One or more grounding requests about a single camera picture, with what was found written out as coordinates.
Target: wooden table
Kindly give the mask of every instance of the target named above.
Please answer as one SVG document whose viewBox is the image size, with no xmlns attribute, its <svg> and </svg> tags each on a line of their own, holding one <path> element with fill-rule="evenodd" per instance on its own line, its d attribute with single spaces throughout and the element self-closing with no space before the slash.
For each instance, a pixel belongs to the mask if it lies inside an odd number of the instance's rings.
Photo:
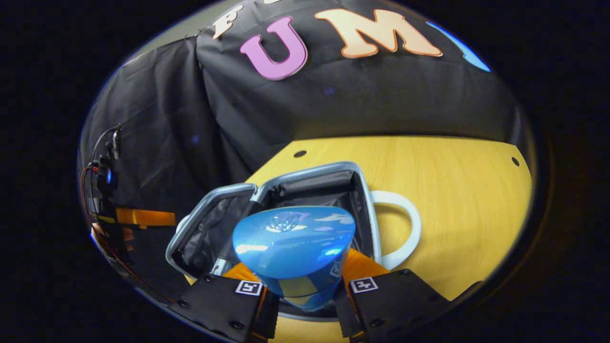
<svg viewBox="0 0 610 343">
<path fill-rule="evenodd" d="M 306 151 L 300 157 L 295 153 Z M 513 163 L 516 158 L 519 166 Z M 485 280 L 510 250 L 525 219 L 531 176 L 519 150 L 507 143 L 454 137 L 342 137 L 294 141 L 247 180 L 337 161 L 360 165 L 370 190 L 411 200 L 422 217 L 422 238 L 398 269 L 409 268 L 452 300 Z M 376 205 L 384 255 L 406 240 L 403 210 Z M 348 342 L 338 322 L 278 318 L 272 342 Z"/>
</svg>

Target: black wire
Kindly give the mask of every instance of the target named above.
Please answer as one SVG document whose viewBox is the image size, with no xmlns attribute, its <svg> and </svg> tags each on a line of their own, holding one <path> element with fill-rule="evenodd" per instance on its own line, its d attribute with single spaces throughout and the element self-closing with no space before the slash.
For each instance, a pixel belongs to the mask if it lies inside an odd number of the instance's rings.
<svg viewBox="0 0 610 343">
<path fill-rule="evenodd" d="M 106 136 L 108 133 L 112 132 L 112 131 L 116 131 L 119 130 L 121 128 L 121 125 L 115 125 L 109 129 L 107 129 L 106 131 L 102 132 L 101 135 L 99 135 L 98 141 L 95 142 L 95 145 L 93 146 L 93 151 L 91 152 L 91 159 L 90 159 L 90 163 L 91 163 L 91 177 L 89 178 L 89 194 L 91 195 L 91 204 L 93 205 L 93 210 L 95 211 L 95 213 L 98 213 L 98 207 L 97 205 L 95 205 L 95 200 L 93 199 L 93 161 L 95 159 L 95 151 L 98 149 L 98 145 L 99 143 L 102 141 L 102 139 L 104 138 L 104 136 Z"/>
</svg>

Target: white handle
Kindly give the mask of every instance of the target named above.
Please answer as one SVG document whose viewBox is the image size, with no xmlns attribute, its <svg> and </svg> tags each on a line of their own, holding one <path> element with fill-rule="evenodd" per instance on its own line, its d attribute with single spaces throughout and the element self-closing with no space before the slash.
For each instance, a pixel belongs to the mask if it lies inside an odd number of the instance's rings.
<svg viewBox="0 0 610 343">
<path fill-rule="evenodd" d="M 381 265 L 387 270 L 392 270 L 406 260 L 409 255 L 415 250 L 422 236 L 422 218 L 417 211 L 417 208 L 402 195 L 385 192 L 383 190 L 374 190 L 370 192 L 374 203 L 394 204 L 402 207 L 411 218 L 411 234 L 407 241 L 397 251 L 389 253 L 381 257 Z"/>
</svg>

